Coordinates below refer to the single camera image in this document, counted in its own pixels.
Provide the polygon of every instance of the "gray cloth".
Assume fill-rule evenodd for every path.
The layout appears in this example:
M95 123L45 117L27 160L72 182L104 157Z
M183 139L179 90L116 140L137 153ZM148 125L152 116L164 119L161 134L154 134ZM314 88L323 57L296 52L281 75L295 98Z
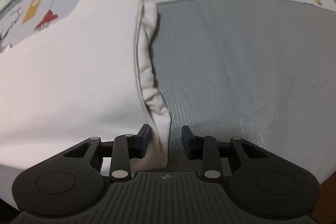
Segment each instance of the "gray cloth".
M151 48L172 117L166 170L190 170L181 127L241 136L312 172L336 169L336 13L284 0L161 3Z

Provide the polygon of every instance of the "white garment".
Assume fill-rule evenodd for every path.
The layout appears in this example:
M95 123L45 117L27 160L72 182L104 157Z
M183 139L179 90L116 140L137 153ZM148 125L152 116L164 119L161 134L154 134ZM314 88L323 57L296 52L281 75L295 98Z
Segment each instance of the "white garment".
M148 53L156 24L155 3L81 0L0 55L0 164L26 169L91 136L111 141L147 123L152 139L132 170L165 167L170 116Z

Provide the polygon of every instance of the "white towel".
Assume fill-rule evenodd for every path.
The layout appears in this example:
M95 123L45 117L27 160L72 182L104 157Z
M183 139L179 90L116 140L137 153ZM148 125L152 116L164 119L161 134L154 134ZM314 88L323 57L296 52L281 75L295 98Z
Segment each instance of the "white towel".
M136 134L144 123L152 139L132 170L167 164L170 116L148 53L157 5L143 1L81 0L0 55L0 164L26 169L91 136Z

